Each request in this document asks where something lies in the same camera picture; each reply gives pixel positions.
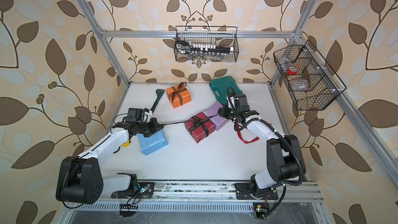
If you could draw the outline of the blue gift box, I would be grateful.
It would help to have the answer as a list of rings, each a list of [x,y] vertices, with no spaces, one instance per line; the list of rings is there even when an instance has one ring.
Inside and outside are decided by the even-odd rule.
[[[141,146],[141,153],[146,156],[169,144],[162,130],[148,138],[145,138],[143,134],[138,134],[137,137]]]

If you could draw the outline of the purple gift box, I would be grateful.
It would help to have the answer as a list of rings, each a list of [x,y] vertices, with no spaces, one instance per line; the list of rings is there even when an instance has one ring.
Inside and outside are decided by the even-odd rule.
[[[221,128],[223,128],[229,121],[228,119],[223,118],[219,115],[218,111],[221,108],[223,108],[223,105],[217,101],[203,112],[206,117],[210,117],[210,121],[215,126],[216,131],[220,131]]]

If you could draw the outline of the red ribbon bow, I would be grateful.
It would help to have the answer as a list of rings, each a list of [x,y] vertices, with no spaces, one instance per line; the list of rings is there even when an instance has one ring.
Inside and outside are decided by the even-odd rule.
[[[245,127],[234,122],[234,130],[241,141],[245,144],[254,143],[259,140],[268,141],[274,137],[274,131],[265,123],[255,120]]]

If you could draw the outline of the black printed ribbon bow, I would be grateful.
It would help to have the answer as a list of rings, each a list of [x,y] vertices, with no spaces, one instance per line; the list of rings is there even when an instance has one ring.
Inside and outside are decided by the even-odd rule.
[[[180,123],[192,123],[192,126],[188,129],[188,132],[192,134],[194,130],[198,128],[202,128],[203,132],[205,133],[205,137],[209,136],[209,128],[206,126],[206,123],[211,120],[211,118],[215,117],[216,115],[205,117],[205,118],[199,118],[198,116],[192,116],[189,120],[186,121],[181,121],[181,122],[174,122],[174,123],[165,123],[165,125],[171,125],[171,124],[180,124]]]

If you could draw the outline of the dark red gift box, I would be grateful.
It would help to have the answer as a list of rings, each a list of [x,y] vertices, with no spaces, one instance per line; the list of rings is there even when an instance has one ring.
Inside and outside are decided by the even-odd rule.
[[[196,143],[215,132],[215,125],[203,112],[192,116],[184,123],[184,126]]]

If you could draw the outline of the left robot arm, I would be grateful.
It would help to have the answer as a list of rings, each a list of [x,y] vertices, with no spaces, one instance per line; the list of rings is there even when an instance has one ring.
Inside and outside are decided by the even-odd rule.
[[[104,177],[101,167],[132,137],[142,134],[148,138],[163,129],[164,125],[152,113],[147,108],[130,108],[122,121],[114,124],[94,146],[77,156],[66,157],[60,165],[56,199],[63,203],[93,204],[101,196],[114,192],[136,196],[139,185],[135,174]]]

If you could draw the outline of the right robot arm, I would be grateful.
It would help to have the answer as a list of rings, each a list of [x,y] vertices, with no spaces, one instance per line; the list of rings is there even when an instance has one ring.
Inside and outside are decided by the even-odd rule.
[[[261,198],[281,185],[300,186],[306,167],[297,137],[279,133],[257,111],[251,110],[245,94],[237,94],[232,87],[227,87],[226,94],[228,104],[218,111],[219,116],[231,120],[238,134],[247,129],[266,142],[266,168],[251,177],[251,194]]]

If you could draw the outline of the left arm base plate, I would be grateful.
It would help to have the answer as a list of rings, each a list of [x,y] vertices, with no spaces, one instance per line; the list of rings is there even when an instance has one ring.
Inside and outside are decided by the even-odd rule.
[[[145,198],[151,198],[153,195],[154,182],[132,182],[127,190],[117,191],[111,194],[114,199],[131,199],[143,195]]]

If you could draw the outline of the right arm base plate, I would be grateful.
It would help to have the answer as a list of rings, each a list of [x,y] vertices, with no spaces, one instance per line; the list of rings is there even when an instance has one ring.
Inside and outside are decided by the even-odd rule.
[[[252,181],[234,184],[238,200],[278,200],[276,189],[271,187],[260,189]]]

